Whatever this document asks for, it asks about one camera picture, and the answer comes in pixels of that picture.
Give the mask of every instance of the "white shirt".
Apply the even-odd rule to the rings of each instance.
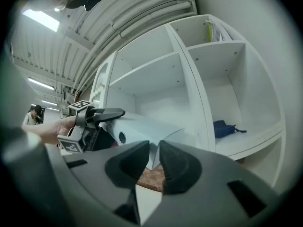
[[[28,112],[28,113],[25,115],[23,124],[35,125],[35,121],[33,120],[32,115],[30,114],[30,112]]]

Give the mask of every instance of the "white ceiling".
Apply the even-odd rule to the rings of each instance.
[[[181,3],[181,9],[174,6]],[[153,14],[166,8],[172,10]],[[194,0],[101,0],[91,11],[80,7],[45,13],[60,22],[57,32],[19,16],[12,37],[14,64],[25,78],[56,88],[51,92],[34,86],[37,101],[62,105],[65,86],[85,90],[113,51],[161,24],[195,15],[196,7]]]

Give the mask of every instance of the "person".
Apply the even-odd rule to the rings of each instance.
[[[35,118],[41,113],[41,106],[36,105],[24,118],[23,125],[35,125]]]
[[[58,135],[67,136],[72,127],[75,126],[76,116],[60,119],[52,123],[43,123],[39,125],[23,124],[22,129],[25,132],[34,133],[41,138],[42,144],[59,144]]]

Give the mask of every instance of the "black hair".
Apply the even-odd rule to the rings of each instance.
[[[40,105],[36,105],[34,108],[33,108],[33,110],[35,110],[36,111],[36,113],[39,115],[40,113],[41,113],[41,106]]]

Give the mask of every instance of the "gray wall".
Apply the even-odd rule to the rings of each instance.
[[[286,119],[285,158],[276,190],[293,184],[303,155],[303,53],[297,28],[277,0],[196,0],[200,14],[234,27],[261,54],[282,98]]]

